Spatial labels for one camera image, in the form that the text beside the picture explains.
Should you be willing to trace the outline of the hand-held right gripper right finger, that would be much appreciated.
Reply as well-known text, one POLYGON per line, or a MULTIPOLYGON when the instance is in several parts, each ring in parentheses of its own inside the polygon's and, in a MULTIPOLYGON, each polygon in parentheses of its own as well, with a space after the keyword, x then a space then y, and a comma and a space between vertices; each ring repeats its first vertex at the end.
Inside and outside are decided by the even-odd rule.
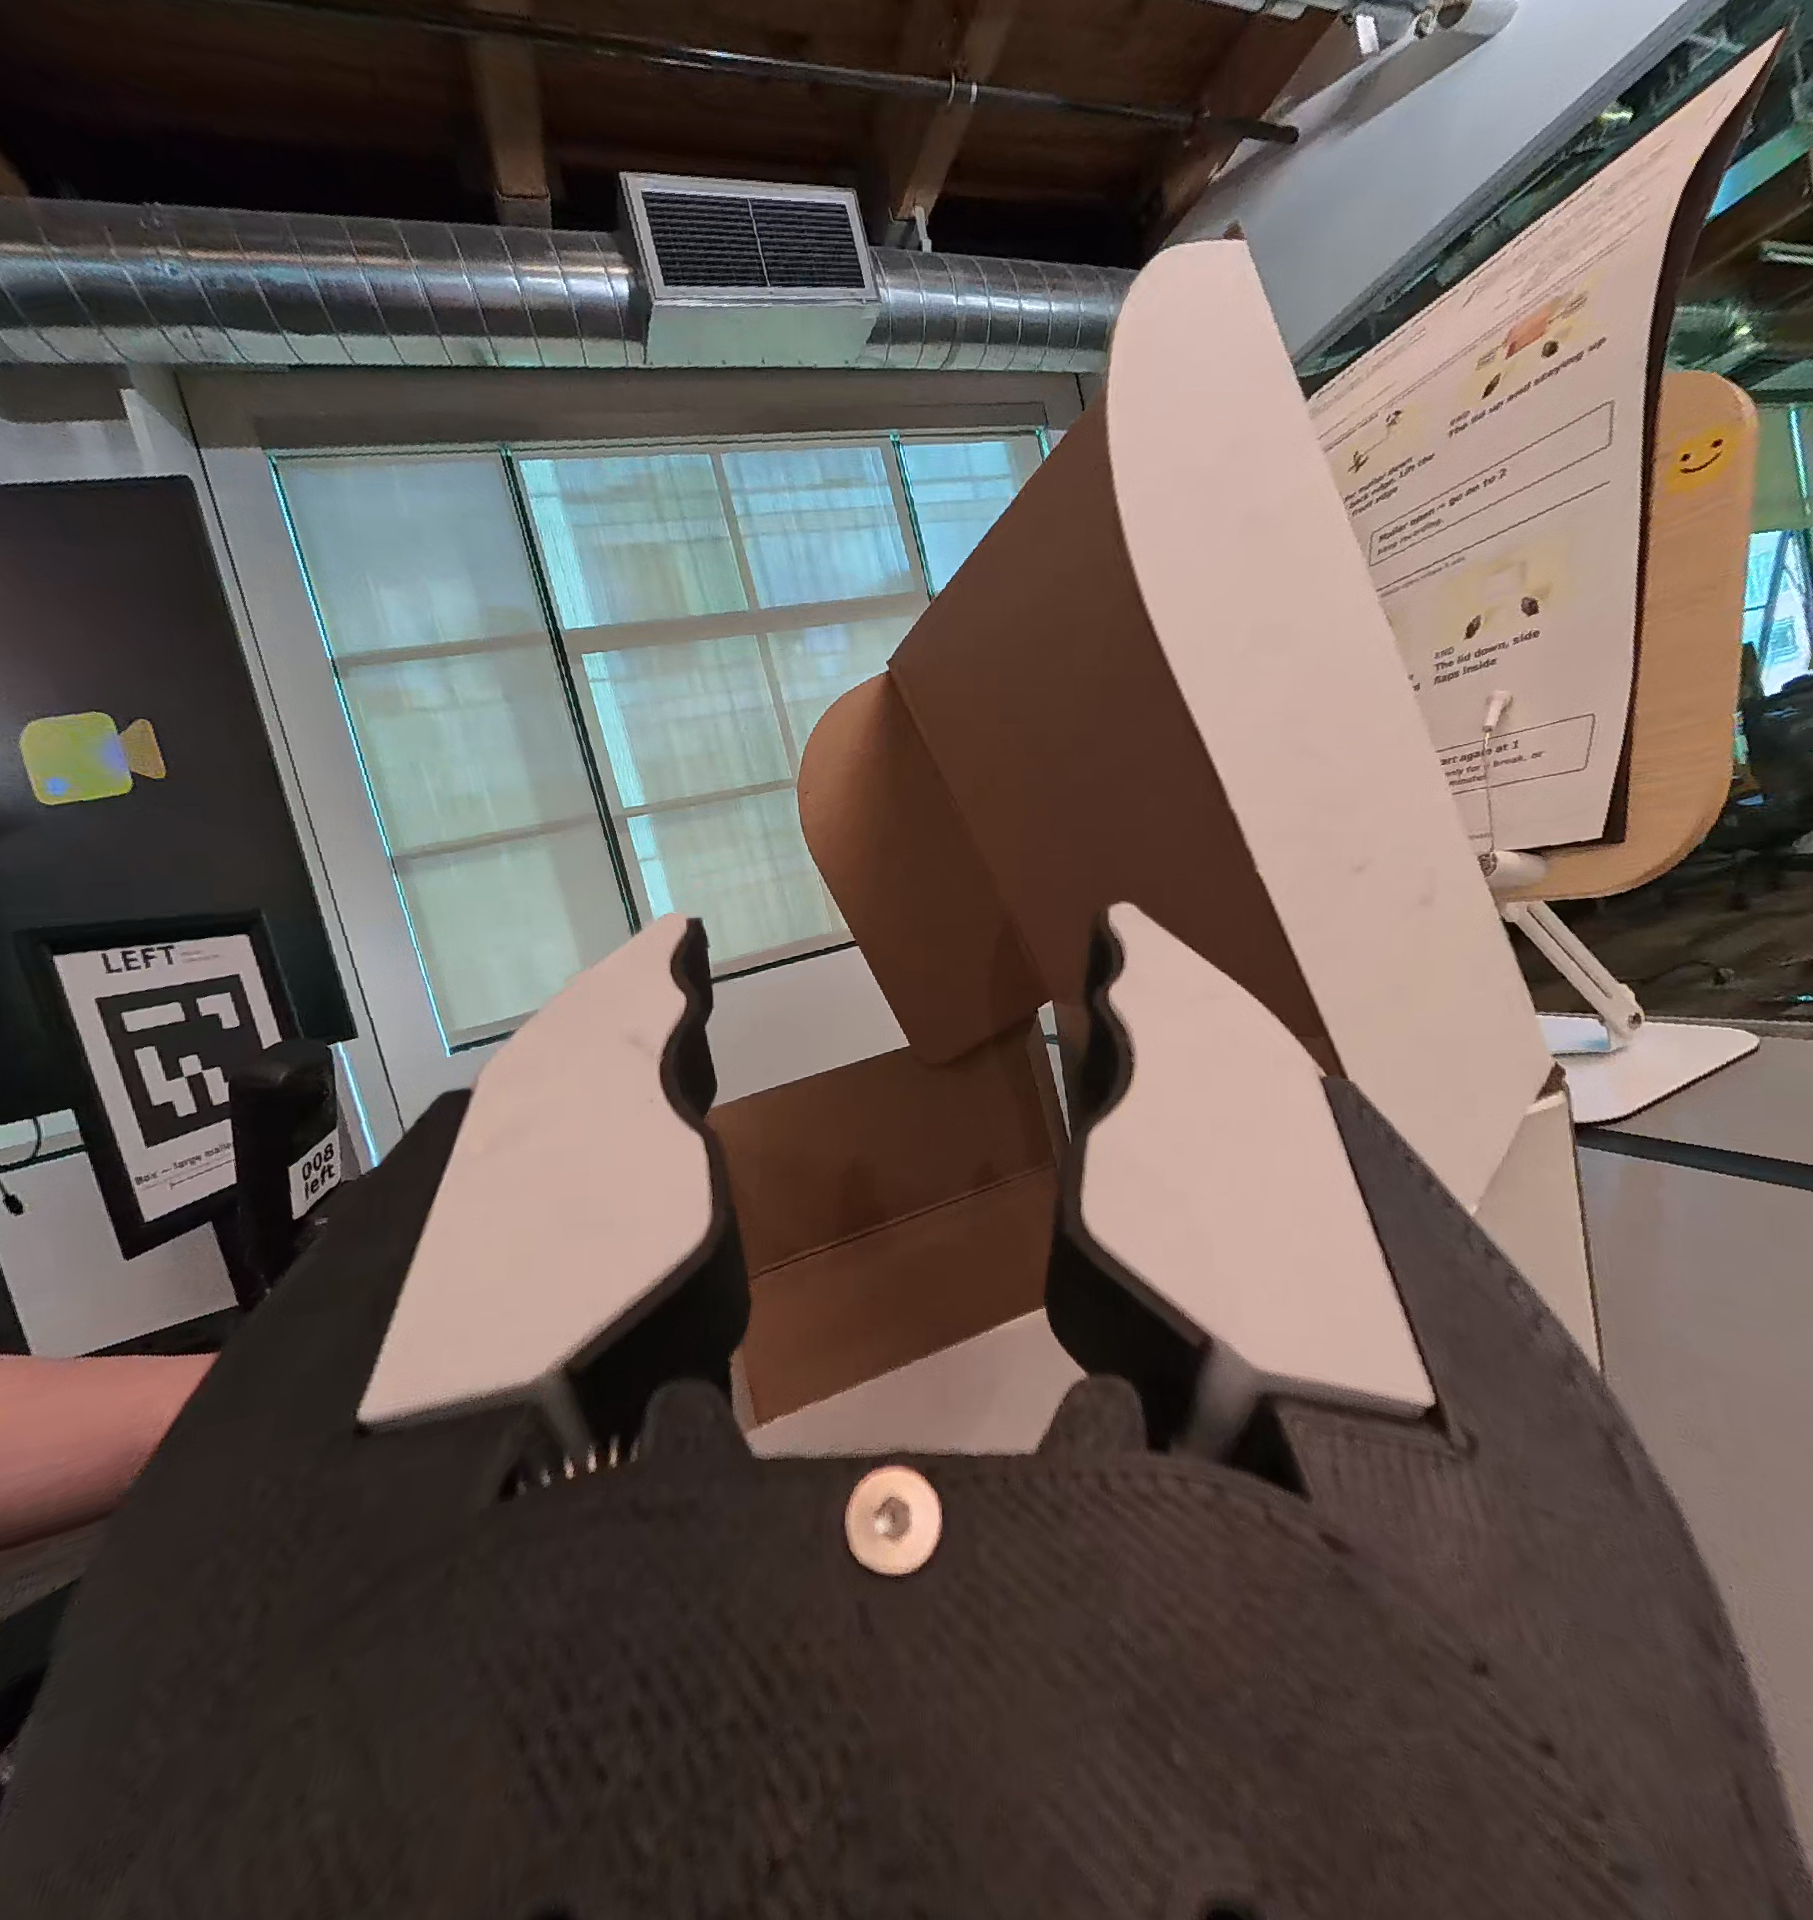
POLYGON ((1259 1406, 1438 1408, 1334 1080, 1133 901, 1087 932, 1047 1321, 1138 1400, 1155 1456, 1229 1458, 1259 1406))

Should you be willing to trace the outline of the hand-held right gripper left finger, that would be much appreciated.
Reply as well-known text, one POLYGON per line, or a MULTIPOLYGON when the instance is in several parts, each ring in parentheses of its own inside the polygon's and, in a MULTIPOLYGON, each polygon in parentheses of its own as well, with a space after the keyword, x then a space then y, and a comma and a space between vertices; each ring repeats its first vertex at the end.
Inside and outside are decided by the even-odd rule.
POLYGON ((480 1068, 357 1427, 532 1408, 628 1448, 662 1385, 728 1392, 749 1274, 706 1021, 706 927, 657 918, 480 1068))

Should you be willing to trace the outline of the white cardboard mailer box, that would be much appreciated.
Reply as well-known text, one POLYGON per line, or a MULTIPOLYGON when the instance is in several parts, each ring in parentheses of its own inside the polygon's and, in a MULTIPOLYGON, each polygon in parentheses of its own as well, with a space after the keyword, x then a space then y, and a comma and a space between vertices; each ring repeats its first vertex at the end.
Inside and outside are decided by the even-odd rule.
POLYGON ((916 1066, 1066 1025, 1133 901, 1471 1220, 1546 1046, 1238 240, 1150 255, 1109 385, 798 752, 803 849, 916 1066))

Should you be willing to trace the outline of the person's left forearm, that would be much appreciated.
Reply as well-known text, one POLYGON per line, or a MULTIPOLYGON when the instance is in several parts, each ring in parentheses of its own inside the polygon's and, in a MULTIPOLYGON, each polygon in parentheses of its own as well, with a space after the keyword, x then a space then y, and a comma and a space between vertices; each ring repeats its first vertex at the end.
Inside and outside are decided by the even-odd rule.
POLYGON ((0 1547, 98 1526, 216 1356, 0 1356, 0 1547))

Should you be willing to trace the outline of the large window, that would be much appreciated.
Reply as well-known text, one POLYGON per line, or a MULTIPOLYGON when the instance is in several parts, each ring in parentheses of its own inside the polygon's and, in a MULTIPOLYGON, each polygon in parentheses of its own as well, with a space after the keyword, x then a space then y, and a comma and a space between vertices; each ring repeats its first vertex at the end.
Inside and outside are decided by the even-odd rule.
POLYGON ((443 1051, 662 911, 708 967, 846 950, 821 718, 961 575, 1054 429, 279 451, 443 1051))

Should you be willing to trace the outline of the black computer monitor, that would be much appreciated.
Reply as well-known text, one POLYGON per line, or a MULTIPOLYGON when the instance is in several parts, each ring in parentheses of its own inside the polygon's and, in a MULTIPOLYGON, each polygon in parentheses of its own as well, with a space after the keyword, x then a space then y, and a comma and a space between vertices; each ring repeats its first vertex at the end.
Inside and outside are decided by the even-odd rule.
POLYGON ((256 911, 308 1040, 346 979, 189 481, 0 485, 0 1124, 76 1103, 18 939, 256 911))

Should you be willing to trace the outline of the printed instruction sheet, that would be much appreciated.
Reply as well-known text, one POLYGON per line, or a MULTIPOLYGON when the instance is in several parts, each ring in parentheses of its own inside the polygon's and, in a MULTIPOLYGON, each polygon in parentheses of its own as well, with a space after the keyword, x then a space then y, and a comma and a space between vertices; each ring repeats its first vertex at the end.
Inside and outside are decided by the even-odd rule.
POLYGON ((1784 32, 1309 394, 1477 849, 1614 824, 1675 292, 1774 57, 1784 32))

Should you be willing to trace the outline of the white air vent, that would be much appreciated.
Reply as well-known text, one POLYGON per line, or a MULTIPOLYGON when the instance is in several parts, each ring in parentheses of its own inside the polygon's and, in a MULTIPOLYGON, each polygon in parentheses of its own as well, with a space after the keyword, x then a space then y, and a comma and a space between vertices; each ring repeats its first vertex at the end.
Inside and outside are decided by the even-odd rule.
POLYGON ((657 369, 863 362, 883 292, 852 190, 657 169, 628 169, 615 190, 657 369))

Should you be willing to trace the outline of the black ceiling pipe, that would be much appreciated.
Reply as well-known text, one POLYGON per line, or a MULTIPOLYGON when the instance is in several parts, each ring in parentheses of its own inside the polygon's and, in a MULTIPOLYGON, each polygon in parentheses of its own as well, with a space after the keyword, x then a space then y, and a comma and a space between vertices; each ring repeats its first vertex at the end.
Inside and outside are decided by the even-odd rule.
POLYGON ((1259 122, 1259 113, 1079 103, 1056 86, 749 57, 749 49, 720 49, 720 44, 667 44, 667 36, 615 36, 615 32, 583 32, 577 49, 601 57, 601 65, 675 66, 675 73, 686 66, 686 73, 720 73, 720 79, 809 79, 809 86, 846 86, 846 93, 869 93, 869 103, 916 103, 916 109, 1021 109, 1021 113, 1068 113, 1068 122, 1150 126, 1150 129, 1229 129, 1229 141, 1253 141, 1253 146, 1303 141, 1298 126, 1259 122))

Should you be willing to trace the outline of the silver air duct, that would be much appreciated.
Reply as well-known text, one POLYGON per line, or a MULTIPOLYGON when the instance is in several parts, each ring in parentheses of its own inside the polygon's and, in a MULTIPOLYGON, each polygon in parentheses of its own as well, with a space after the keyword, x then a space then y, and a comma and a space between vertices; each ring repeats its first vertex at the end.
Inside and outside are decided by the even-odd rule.
POLYGON ((0 195, 0 362, 1102 369, 1133 270, 830 253, 852 285, 648 279, 643 233, 0 195))

